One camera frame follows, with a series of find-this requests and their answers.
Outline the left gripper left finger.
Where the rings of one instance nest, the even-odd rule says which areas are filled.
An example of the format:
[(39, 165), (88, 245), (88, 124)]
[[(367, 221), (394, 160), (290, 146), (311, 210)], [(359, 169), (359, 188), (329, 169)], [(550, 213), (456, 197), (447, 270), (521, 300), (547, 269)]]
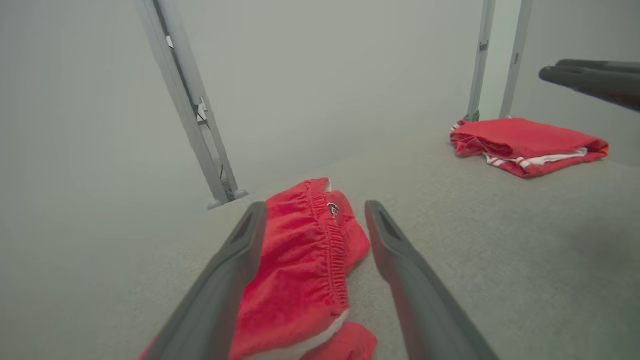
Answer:
[(254, 202), (151, 342), (153, 360), (226, 360), (245, 287), (258, 272), (268, 211)]

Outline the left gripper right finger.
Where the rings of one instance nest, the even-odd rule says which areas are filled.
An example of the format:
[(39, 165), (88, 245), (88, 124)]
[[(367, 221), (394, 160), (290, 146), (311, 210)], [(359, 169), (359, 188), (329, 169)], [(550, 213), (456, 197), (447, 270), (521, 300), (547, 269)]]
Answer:
[(375, 266), (388, 283), (411, 360), (496, 360), (482, 333), (381, 202), (365, 202)]

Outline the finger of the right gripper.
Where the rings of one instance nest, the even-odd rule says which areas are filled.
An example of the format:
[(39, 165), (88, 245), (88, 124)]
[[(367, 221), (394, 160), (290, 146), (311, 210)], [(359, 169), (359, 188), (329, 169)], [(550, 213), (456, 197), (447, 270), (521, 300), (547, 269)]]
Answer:
[(610, 60), (561, 59), (555, 64), (554, 71), (566, 75), (638, 76), (640, 75), (640, 63)]
[(624, 109), (640, 111), (640, 75), (566, 74), (555, 72), (554, 66), (540, 69), (539, 79)]

